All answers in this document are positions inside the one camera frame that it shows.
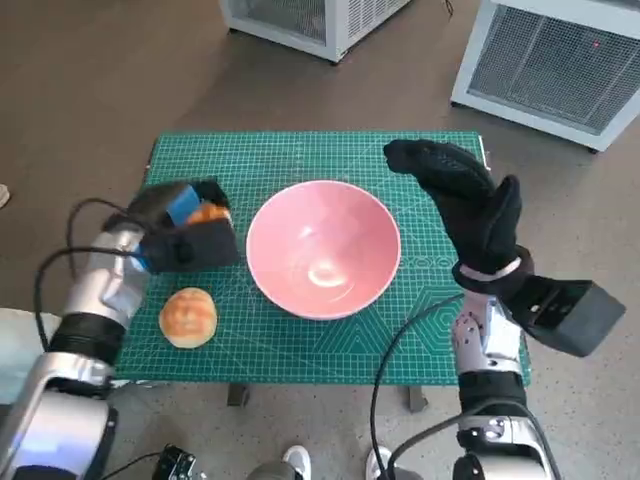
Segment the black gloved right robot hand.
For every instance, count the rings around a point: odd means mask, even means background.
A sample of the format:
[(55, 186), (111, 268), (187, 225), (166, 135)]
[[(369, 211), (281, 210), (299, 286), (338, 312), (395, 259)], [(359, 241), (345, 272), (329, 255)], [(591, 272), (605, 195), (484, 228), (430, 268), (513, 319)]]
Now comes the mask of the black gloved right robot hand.
[(520, 183), (495, 184), (468, 151), (451, 143), (396, 139), (383, 148), (389, 169), (413, 176), (434, 201), (462, 265), (494, 275), (514, 262)]

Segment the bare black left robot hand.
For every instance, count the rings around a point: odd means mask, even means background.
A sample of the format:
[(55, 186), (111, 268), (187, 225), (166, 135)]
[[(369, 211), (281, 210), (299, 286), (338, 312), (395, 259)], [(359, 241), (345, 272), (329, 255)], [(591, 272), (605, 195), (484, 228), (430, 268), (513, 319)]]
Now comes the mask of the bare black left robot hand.
[(127, 213), (151, 229), (171, 229), (193, 223), (209, 205), (230, 217), (230, 202), (214, 177), (171, 181), (142, 189)]

